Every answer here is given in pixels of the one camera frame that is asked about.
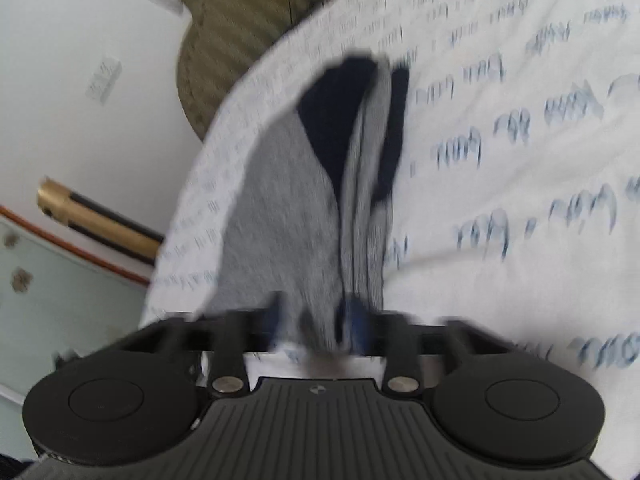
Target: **round black disc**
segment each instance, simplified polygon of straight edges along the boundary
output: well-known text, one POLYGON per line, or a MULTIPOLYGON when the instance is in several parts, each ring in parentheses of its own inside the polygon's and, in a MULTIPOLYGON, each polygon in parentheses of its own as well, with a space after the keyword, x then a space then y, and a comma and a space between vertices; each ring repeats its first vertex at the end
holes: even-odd
POLYGON ((432 407, 455 441, 510 465, 588 457, 604 423, 604 404, 589 383, 520 352, 463 365, 436 387, 432 407))
POLYGON ((169 363, 143 352, 107 351, 41 380, 24 401, 22 419, 44 451, 105 466, 176 444, 197 409, 195 386, 169 363))

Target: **olive green fabric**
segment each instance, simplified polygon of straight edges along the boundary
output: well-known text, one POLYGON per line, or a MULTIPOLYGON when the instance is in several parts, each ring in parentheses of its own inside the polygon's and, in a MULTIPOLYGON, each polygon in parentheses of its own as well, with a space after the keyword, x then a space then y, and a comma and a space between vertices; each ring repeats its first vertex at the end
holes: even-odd
POLYGON ((183 0, 192 22, 178 60, 178 95, 200 139, 233 84, 317 1, 183 0))

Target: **white wall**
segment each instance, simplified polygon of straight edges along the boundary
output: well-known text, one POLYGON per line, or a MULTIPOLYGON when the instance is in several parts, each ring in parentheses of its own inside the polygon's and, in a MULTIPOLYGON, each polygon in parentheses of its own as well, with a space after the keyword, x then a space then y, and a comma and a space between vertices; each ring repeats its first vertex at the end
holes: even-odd
POLYGON ((190 16, 148 0, 0 0, 0 204, 133 272, 150 268, 63 228, 36 206, 43 176, 164 232, 201 143, 175 63, 190 16), (85 97, 102 55, 122 72, 85 97))
POLYGON ((0 398, 0 451, 18 460, 36 459, 36 452, 22 423, 20 406, 0 398))

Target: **white bedsheet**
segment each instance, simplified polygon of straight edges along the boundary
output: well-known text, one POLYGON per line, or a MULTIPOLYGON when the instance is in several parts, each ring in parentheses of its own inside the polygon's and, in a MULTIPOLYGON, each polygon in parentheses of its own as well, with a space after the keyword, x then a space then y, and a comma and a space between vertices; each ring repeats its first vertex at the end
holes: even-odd
MULTIPOLYGON (((594 460, 632 478, 639 10, 640 0, 335 0, 280 40, 220 109, 143 322, 196 312, 211 295, 261 129, 330 60, 384 52, 411 64, 385 308, 424 323, 468 317, 590 380, 607 408, 594 460)), ((273 373, 265 363, 252 361, 252 374, 273 373)))

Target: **light switch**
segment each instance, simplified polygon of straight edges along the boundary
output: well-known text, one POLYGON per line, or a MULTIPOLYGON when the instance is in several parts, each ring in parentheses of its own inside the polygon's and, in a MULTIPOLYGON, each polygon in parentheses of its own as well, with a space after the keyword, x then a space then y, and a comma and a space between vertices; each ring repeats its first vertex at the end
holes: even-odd
POLYGON ((122 66, 117 59, 103 56, 84 94, 89 99, 100 101, 101 104, 104 104, 113 84, 120 75, 121 68, 122 66))

